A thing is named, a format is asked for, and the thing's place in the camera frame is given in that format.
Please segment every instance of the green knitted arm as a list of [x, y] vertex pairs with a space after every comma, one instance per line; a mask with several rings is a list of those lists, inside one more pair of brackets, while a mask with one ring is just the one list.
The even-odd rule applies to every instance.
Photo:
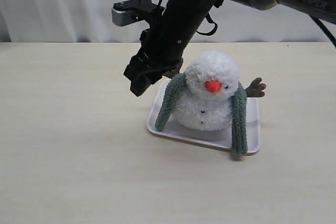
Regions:
[[232, 152], [237, 155], [247, 154], [246, 136], [247, 95], [241, 83], [233, 97]]
[[178, 73], [168, 83], [163, 97], [162, 106], [158, 117], [156, 118], [155, 128], [157, 131], [163, 131], [181, 92], [186, 88], [185, 74]]

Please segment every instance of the white wall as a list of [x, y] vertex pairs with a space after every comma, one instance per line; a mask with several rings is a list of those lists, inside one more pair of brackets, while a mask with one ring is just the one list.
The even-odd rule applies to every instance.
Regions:
[[[147, 24], [115, 26], [111, 7], [119, 1], [123, 0], [0, 0], [0, 40], [10, 36], [12, 41], [138, 42]], [[327, 41], [307, 15], [282, 6], [261, 12], [226, 1], [211, 15], [219, 25], [217, 33], [196, 34], [193, 41]], [[336, 34], [335, 25], [328, 27]], [[211, 28], [204, 22], [200, 30]]]

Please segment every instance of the orange nose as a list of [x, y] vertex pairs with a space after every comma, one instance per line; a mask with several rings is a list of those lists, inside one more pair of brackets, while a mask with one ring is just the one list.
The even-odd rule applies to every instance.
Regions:
[[216, 93], [222, 86], [220, 81], [206, 81], [205, 88], [211, 93]]

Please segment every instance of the snowman body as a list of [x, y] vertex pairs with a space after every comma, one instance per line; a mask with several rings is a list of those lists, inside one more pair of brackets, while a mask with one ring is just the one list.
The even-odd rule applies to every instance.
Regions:
[[231, 128], [239, 69], [230, 56], [217, 50], [203, 52], [185, 70], [186, 86], [172, 110], [179, 124], [201, 131]]

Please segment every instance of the white fluffy snowman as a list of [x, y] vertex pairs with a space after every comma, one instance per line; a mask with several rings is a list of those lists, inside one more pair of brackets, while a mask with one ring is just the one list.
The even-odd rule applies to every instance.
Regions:
[[201, 53], [184, 73], [166, 87], [155, 127], [164, 130], [170, 116], [194, 130], [216, 131], [231, 127], [233, 147], [243, 154], [246, 146], [246, 92], [233, 59], [222, 51]]

